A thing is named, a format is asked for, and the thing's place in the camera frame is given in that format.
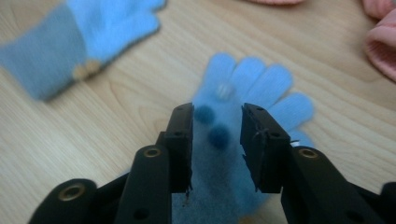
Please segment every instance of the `wooden table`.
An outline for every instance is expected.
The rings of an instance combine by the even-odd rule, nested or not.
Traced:
[[[38,23],[58,0],[2,0],[0,44]],[[269,7],[232,0],[168,1],[161,31],[125,51],[102,74],[47,103],[0,70],[0,218],[26,223],[58,184],[102,186],[155,142],[172,109],[191,100],[210,56],[228,51],[283,63],[292,91],[314,101],[303,129],[347,180],[379,192],[396,180],[396,84],[367,60],[377,21],[361,1],[307,0]],[[246,223],[285,223],[274,196]]]

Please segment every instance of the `glove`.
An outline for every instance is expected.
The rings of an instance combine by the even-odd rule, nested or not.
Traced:
[[[254,57],[239,64],[227,53],[210,60],[194,104],[192,178],[187,200],[173,195],[173,223],[237,223],[263,203],[255,192],[239,144],[243,103],[268,109],[292,140],[312,147],[298,126],[312,118],[311,101],[301,93],[282,98],[292,85],[290,72],[280,64],[266,67]]]
[[[396,81],[396,9],[369,31],[364,49],[371,63]]]
[[[363,0],[363,7],[367,15],[381,20],[396,8],[396,4],[394,0]]]
[[[164,0],[68,0],[0,47],[0,65],[37,100],[97,73],[128,45],[154,33]]]

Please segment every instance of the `screw hole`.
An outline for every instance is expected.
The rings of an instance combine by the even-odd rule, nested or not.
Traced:
[[[63,189],[59,195],[58,198],[61,201],[68,202],[75,200],[79,196],[81,196],[85,191],[85,186],[83,184],[77,183],[75,185],[69,186],[65,189]]]
[[[149,210],[146,208],[139,208],[134,211],[134,219],[143,220],[149,217]]]
[[[145,156],[152,158],[152,157],[157,157],[161,154],[161,151],[158,148],[149,148],[145,151]]]
[[[318,157],[318,153],[316,153],[315,151],[313,151],[311,149],[303,148],[303,149],[300,149],[298,152],[300,153],[300,155],[302,155],[308,159],[315,159]]]
[[[270,133],[273,137],[280,137],[280,133]]]
[[[356,223],[364,223],[364,218],[355,211],[347,211],[346,216]]]

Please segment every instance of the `brass grommet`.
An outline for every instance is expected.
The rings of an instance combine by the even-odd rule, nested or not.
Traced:
[[[158,157],[159,155],[161,155],[161,151],[156,147],[151,147],[146,149],[144,155],[148,158]]]
[[[68,202],[68,201],[75,200],[76,198],[78,198],[79,196],[84,194],[84,192],[85,192],[85,186],[81,183],[77,183],[77,184],[74,184],[72,186],[69,186],[69,187],[63,189],[59,193],[58,198],[61,201]]]

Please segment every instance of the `metal rivet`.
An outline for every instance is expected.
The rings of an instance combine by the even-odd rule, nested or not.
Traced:
[[[84,194],[84,191],[85,191],[85,186],[81,183],[77,183],[63,189],[59,193],[58,198],[59,200],[64,202],[72,201],[78,198],[79,196],[81,196],[82,194]]]
[[[157,157],[159,155],[161,155],[161,151],[156,147],[149,148],[145,151],[145,157],[148,158]]]
[[[302,148],[298,151],[300,155],[303,157],[306,157],[308,159],[315,159],[319,157],[318,153],[316,153],[314,150],[308,149],[308,148]]]

